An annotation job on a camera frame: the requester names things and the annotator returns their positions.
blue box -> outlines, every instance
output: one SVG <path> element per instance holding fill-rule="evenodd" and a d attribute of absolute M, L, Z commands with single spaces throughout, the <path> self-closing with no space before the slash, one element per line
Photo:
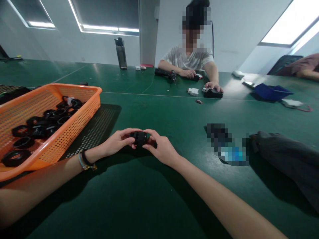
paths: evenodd
<path fill-rule="evenodd" d="M 294 94 L 281 86 L 268 86 L 265 84 L 257 85 L 255 92 L 267 101 L 281 101 L 288 95 Z"/>

red cable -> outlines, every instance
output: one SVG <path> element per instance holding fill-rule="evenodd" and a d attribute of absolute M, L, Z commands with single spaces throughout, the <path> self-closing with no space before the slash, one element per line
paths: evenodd
<path fill-rule="evenodd" d="M 304 111 L 304 112 L 313 112 L 312 108 L 310 106 L 308 106 L 308 111 L 307 110 L 302 110 L 302 109 L 297 109 L 297 110 L 300 110 L 300 111 Z"/>

white wall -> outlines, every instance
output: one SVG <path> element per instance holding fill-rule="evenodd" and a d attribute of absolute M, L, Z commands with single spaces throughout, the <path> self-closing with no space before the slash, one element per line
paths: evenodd
<path fill-rule="evenodd" d="M 154 16 L 159 0 L 140 0 L 141 64 L 154 65 L 158 23 Z"/>
<path fill-rule="evenodd" d="M 42 0 L 56 30 L 27 28 L 7 1 L 0 2 L 0 44 L 10 57 L 118 64 L 115 35 L 81 33 L 66 0 Z M 128 65 L 140 64 L 139 37 L 122 36 Z"/>
<path fill-rule="evenodd" d="M 291 0 L 211 0 L 214 22 L 215 62 L 219 71 L 231 72 L 244 63 L 287 8 Z M 182 43 L 179 26 L 190 0 L 161 0 L 155 65 L 174 45 Z M 208 27 L 201 42 L 211 47 Z"/>
<path fill-rule="evenodd" d="M 283 56 L 289 55 L 293 48 L 256 46 L 243 65 L 239 68 L 244 73 L 266 75 Z M 319 53 L 319 33 L 309 40 L 294 55 L 308 56 Z"/>
<path fill-rule="evenodd" d="M 319 53 L 319 32 L 310 39 L 302 48 L 300 48 L 295 55 L 308 56 L 314 53 Z"/>

forearm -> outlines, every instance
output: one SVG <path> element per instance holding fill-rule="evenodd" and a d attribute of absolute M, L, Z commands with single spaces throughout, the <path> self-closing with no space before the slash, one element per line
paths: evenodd
<path fill-rule="evenodd" d="M 158 68 L 162 69 L 162 70 L 166 70 L 166 71 L 175 71 L 176 74 L 180 74 L 180 72 L 182 71 L 181 68 L 177 67 L 177 66 L 173 66 L 172 64 L 168 63 L 167 61 L 161 60 L 159 62 Z"/>
<path fill-rule="evenodd" d="M 98 160 L 94 149 L 86 156 L 90 162 Z M 0 229 L 23 217 L 43 199 L 82 172 L 78 155 L 37 170 L 0 189 Z"/>
<path fill-rule="evenodd" d="M 204 70 L 206 71 L 210 82 L 219 84 L 218 68 L 214 62 L 209 62 L 206 65 L 204 65 Z"/>
<path fill-rule="evenodd" d="M 247 203 L 184 158 L 173 168 L 205 201 L 233 238 L 286 238 Z"/>

water bottle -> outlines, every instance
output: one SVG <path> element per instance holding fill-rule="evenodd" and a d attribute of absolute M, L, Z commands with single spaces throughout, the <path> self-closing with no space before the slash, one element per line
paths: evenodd
<path fill-rule="evenodd" d="M 116 44 L 117 58 L 119 59 L 120 69 L 127 70 L 124 41 L 122 38 L 114 39 Z"/>

